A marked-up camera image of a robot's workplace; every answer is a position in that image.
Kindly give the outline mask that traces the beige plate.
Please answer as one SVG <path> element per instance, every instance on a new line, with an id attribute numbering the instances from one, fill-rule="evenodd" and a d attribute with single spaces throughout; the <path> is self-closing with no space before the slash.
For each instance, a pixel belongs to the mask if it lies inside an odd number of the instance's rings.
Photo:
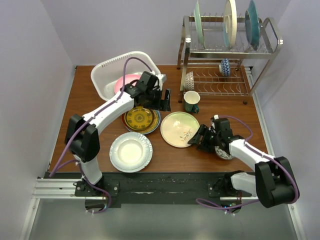
<path id="1" fill-rule="evenodd" d="M 161 122 L 162 138 L 176 148 L 187 148 L 188 143 L 200 128 L 198 120 L 191 114 L 182 111 L 172 112 Z"/>

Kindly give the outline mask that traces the yellow patterned plate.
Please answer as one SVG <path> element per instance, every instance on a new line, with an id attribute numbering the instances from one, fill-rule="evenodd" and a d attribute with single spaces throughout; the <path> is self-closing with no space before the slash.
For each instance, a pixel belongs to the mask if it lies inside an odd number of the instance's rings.
<path id="1" fill-rule="evenodd" d="M 124 121 L 131 129 L 142 131 L 153 123 L 154 113 L 148 108 L 137 106 L 125 113 Z"/>

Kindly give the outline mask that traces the pink plate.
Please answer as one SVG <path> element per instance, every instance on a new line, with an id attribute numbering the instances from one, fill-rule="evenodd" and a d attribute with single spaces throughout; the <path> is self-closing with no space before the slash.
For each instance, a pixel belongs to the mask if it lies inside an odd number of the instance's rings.
<path id="1" fill-rule="evenodd" d="M 134 80 L 139 80 L 140 77 L 140 74 L 126 74 L 124 79 L 125 82 L 123 82 L 123 77 L 120 77 L 115 83 L 114 93 L 116 94 L 117 92 L 119 92 L 123 85 L 130 84 Z"/>

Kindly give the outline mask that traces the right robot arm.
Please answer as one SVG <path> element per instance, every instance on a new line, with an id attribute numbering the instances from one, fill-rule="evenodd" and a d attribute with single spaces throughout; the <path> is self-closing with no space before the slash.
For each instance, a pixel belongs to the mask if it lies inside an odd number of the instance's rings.
<path id="1" fill-rule="evenodd" d="M 228 115 L 215 115 L 210 126 L 200 125 L 188 141 L 198 150 L 216 153 L 223 160 L 237 158 L 254 171 L 253 174 L 241 170 L 228 172 L 216 182 L 217 189 L 230 197 L 238 192 L 255 195 L 265 208 L 295 203 L 300 191 L 289 160 L 264 153 L 252 146 L 248 138 L 235 135 L 230 119 Z"/>

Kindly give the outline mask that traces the white plastic bin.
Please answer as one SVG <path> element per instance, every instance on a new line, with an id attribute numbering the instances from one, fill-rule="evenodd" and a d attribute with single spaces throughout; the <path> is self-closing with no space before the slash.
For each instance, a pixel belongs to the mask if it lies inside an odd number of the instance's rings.
<path id="1" fill-rule="evenodd" d="M 150 56 L 142 51 L 131 51 L 103 61 L 92 69 L 90 77 L 99 97 L 104 101 L 108 101 L 115 95 L 116 81 L 123 77 L 124 65 L 130 57 L 139 58 L 143 62 L 131 59 L 126 65 L 126 75 L 141 75 L 144 71 L 154 75 L 162 74 Z"/>

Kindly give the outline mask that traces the blue rimmed yellow plate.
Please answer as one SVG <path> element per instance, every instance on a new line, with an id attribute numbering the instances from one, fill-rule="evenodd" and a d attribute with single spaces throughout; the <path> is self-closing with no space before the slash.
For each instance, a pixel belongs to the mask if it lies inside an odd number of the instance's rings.
<path id="1" fill-rule="evenodd" d="M 142 135 L 147 135 L 147 134 L 150 134 L 152 133 L 153 131 L 155 131 L 159 124 L 161 123 L 161 114 L 158 110 L 152 110 L 152 112 L 155 114 L 155 120 L 154 122 L 145 130 L 142 130 L 142 131 L 137 131 L 137 130 L 134 130 L 134 129 L 131 129 L 130 127 L 127 126 L 127 124 L 125 123 L 125 119 L 124 119 L 124 115 L 122 115 L 122 122 L 125 126 L 125 128 L 130 131 L 130 132 L 137 132 L 137 133 L 140 133 Z"/>

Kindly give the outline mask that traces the dark green mug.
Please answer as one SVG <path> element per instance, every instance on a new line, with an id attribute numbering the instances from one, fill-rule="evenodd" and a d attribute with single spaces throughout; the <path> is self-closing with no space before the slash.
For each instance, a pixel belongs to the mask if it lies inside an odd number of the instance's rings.
<path id="1" fill-rule="evenodd" d="M 198 103 L 200 102 L 201 97 L 196 91 L 187 91 L 183 96 L 183 100 L 186 112 L 194 114 L 199 113 Z"/>

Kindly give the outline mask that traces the black white floral bowl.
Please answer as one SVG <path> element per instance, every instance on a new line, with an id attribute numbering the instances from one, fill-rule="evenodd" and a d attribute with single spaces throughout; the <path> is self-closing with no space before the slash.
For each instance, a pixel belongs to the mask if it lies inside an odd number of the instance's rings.
<path id="1" fill-rule="evenodd" d="M 219 146 L 215 146 L 216 155 L 223 160 L 232 160 L 234 157 L 228 154 L 226 151 L 222 150 Z"/>

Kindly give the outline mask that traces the patterned bowl in rack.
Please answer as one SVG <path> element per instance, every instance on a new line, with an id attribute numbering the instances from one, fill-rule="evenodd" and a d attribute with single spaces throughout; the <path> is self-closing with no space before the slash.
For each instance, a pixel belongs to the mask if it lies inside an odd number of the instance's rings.
<path id="1" fill-rule="evenodd" d="M 195 88 L 194 74 L 192 71 L 185 75 L 184 88 L 186 91 L 193 91 Z"/>

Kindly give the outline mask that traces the red fluted plate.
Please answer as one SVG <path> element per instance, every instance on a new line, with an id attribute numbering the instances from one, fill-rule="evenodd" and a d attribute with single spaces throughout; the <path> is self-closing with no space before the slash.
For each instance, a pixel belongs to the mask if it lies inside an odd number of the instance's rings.
<path id="1" fill-rule="evenodd" d="M 122 122 L 130 132 L 143 135 L 152 133 L 160 124 L 161 115 L 158 110 L 134 107 L 122 115 Z"/>

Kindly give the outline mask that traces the white scalloped plate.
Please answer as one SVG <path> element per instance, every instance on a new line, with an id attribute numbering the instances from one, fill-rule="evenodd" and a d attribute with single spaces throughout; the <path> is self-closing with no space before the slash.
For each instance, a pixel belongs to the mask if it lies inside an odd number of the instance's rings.
<path id="1" fill-rule="evenodd" d="M 109 158 L 112 165 L 124 173 L 135 173 L 144 169 L 153 157 L 150 140 L 137 132 L 127 132 L 111 144 Z"/>

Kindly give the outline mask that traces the steel dish rack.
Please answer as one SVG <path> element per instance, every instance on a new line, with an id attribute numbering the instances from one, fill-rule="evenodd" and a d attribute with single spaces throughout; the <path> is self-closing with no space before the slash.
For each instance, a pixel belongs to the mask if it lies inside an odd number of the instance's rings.
<path id="1" fill-rule="evenodd" d="M 205 49 L 198 42 L 194 16 L 183 17 L 177 57 L 177 69 L 181 70 L 178 102 L 183 101 L 183 94 L 187 92 L 186 74 L 193 72 L 194 91 L 200 95 L 242 97 L 246 104 L 284 44 L 275 19 L 259 20 L 257 50 L 253 50 L 247 41 L 245 17 L 237 17 L 236 41 L 231 49 L 224 42 L 223 17 L 203 16 L 201 20 Z M 223 59 L 229 59 L 229 77 L 220 73 Z"/>

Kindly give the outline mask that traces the blue zigzag cup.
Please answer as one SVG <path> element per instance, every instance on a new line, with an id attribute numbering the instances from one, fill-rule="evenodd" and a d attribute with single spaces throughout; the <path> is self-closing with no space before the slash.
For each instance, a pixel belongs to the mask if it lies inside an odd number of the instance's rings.
<path id="1" fill-rule="evenodd" d="M 219 64 L 219 71 L 224 77 L 231 75 L 230 61 L 228 58 L 224 58 Z"/>

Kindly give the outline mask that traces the mint green plate in rack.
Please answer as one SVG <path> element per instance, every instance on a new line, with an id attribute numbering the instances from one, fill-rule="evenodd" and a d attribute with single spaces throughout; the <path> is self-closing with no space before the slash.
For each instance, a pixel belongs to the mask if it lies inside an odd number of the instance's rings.
<path id="1" fill-rule="evenodd" d="M 206 45 L 205 45 L 205 37 L 204 37 L 204 30 L 203 30 L 203 25 L 202 25 L 202 16 L 201 16 L 201 11 L 200 11 L 199 1 L 197 1 L 195 4 L 194 10 L 193 10 L 193 16 L 194 16 L 194 22 L 195 22 L 198 43 L 205 50 Z"/>

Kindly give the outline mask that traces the cream speckled plate in rack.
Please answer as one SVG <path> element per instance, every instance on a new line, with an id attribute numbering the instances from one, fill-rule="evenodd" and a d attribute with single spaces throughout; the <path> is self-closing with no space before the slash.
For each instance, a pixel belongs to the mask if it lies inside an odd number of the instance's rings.
<path id="1" fill-rule="evenodd" d="M 237 37 L 237 7 L 235 0 L 226 0 L 223 12 L 223 39 L 225 46 L 231 49 Z"/>

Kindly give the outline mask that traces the teal plate in rack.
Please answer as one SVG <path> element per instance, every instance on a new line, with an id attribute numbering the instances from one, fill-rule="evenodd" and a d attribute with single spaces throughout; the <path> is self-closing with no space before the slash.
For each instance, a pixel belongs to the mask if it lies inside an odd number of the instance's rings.
<path id="1" fill-rule="evenodd" d="M 245 12 L 245 31 L 248 43 L 253 50 L 257 50 L 260 44 L 260 23 L 256 4 L 253 0 L 249 2 L 249 6 Z"/>

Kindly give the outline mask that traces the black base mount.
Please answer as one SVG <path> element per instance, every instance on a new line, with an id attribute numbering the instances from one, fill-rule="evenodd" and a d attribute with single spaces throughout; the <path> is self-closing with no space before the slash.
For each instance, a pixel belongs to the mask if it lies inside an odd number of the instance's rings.
<path id="1" fill-rule="evenodd" d="M 223 172 L 105 172 L 102 182 L 91 187 L 79 172 L 56 173 L 43 178 L 57 196 L 70 190 L 68 197 L 84 199 L 87 210 L 102 210 L 110 203 L 112 208 L 123 204 L 193 205 L 196 199 L 210 200 L 218 205 L 241 203 L 249 193 L 231 188 Z"/>

